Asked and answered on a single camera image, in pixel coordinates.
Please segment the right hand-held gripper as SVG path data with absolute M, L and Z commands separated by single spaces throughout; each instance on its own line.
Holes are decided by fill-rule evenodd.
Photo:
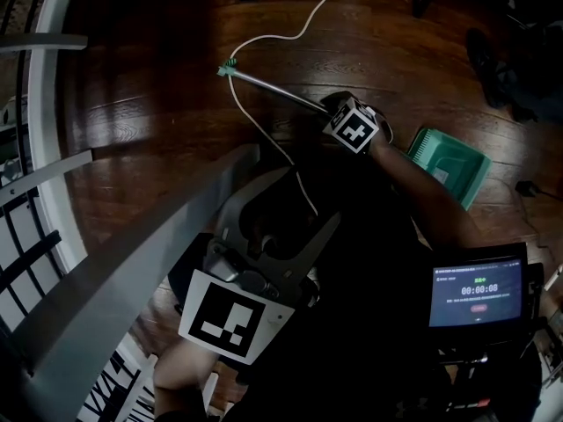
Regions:
M 361 153 L 380 130 L 381 114 L 349 91 L 335 92 L 321 100 L 330 120 L 322 130 L 346 149 Z

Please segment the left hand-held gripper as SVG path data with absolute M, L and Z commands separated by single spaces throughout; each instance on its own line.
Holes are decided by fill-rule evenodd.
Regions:
M 263 237 L 270 234 L 274 212 L 281 207 L 287 191 L 289 167 L 282 167 L 259 175 L 232 194 L 224 203 L 218 217 L 218 241 L 243 258 L 259 258 Z M 340 213 L 334 214 L 316 235 L 293 258 L 281 267 L 283 284 L 298 283 L 314 266 L 319 255 L 340 224 Z M 182 309 L 192 298 L 194 271 L 203 268 L 208 243 L 213 236 L 199 234 L 178 261 L 178 305 Z M 201 308 L 194 317 L 189 332 L 229 353 L 240 356 L 251 345 L 250 337 L 258 333 L 259 321 L 266 305 L 244 295 L 234 293 L 211 282 L 203 293 Z M 256 365 L 305 365 L 307 363 L 304 335 L 306 318 L 299 316 L 282 328 L 267 348 L 256 358 Z

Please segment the green long-handled dustpan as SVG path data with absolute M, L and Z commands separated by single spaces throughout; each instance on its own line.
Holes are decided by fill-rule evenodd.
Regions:
M 329 113 L 321 102 L 314 102 L 240 72 L 235 68 L 235 64 L 235 60 L 228 60 L 218 69 L 217 74 L 271 91 L 320 114 L 326 118 L 327 123 L 329 122 Z M 386 135 L 391 141 L 393 132 L 382 114 L 380 127 L 378 133 Z M 406 157 L 436 178 L 464 209 L 468 209 L 473 203 L 492 163 L 491 159 L 479 150 L 433 128 L 419 130 Z

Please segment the person's right forearm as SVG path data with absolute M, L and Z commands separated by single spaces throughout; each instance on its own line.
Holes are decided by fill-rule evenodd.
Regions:
M 385 140 L 372 140 L 369 153 L 408 202 L 412 218 L 432 249 L 483 245 L 472 217 L 436 178 Z

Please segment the person's left forearm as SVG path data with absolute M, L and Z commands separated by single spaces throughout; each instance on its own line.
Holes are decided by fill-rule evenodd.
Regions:
M 153 384 L 165 390 L 202 388 L 210 377 L 219 355 L 209 349 L 180 339 L 169 346 L 157 360 Z

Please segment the person's black trousers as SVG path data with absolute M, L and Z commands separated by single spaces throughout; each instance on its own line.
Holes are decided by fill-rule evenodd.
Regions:
M 218 221 L 201 271 L 269 301 L 297 308 L 314 296 L 309 273 L 298 283 L 282 283 L 282 266 L 337 212 L 338 228 L 311 269 L 320 295 L 355 314 L 391 321 L 426 323 L 431 300 L 432 257 L 416 234 L 405 202 L 373 166 L 354 174 L 323 176 L 315 185 L 319 215 L 307 208 L 292 172 L 259 258 L 243 258 L 218 241 Z M 169 273 L 178 300 L 178 263 Z

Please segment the person's navy shirt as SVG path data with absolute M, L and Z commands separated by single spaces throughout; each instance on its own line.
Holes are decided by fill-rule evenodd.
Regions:
M 444 367 L 424 362 L 421 324 L 355 314 L 322 296 L 305 317 L 305 365 L 256 365 L 246 374 L 247 390 L 223 422 L 432 422 L 450 390 Z M 208 422 L 201 389 L 156 388 L 155 422 Z

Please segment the black phone with lit screen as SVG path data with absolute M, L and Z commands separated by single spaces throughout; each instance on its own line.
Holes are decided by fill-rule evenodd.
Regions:
M 509 342 L 533 320 L 524 243 L 453 251 L 432 265 L 428 331 L 448 346 Z

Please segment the black metal railing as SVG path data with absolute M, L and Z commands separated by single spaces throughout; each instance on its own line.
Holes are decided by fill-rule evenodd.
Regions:
M 4 0 L 12 11 L 16 0 Z M 0 25 L 0 54 L 16 53 L 14 97 L 0 113 L 0 419 L 39 421 L 24 393 L 34 378 L 31 342 L 13 332 L 84 258 L 64 176 L 89 164 L 88 150 L 62 157 L 56 130 L 58 54 L 87 38 L 62 29 L 69 0 L 32 0 L 20 33 Z

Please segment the white power strip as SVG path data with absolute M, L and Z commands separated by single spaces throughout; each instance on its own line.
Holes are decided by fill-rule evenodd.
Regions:
M 553 275 L 550 277 L 550 279 L 545 283 L 544 285 L 544 290 L 548 291 L 553 284 L 556 282 L 556 280 L 563 274 L 563 263 L 559 264 L 558 267 L 556 268 L 555 272 L 553 273 Z

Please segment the black chest rig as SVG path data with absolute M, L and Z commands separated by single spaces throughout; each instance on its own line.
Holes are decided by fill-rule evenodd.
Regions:
M 474 346 L 449 351 L 457 375 L 433 422 L 532 422 L 541 403 L 542 366 L 534 342 L 542 331 L 563 367 L 563 341 L 541 317 L 531 323 L 498 323 L 478 331 Z

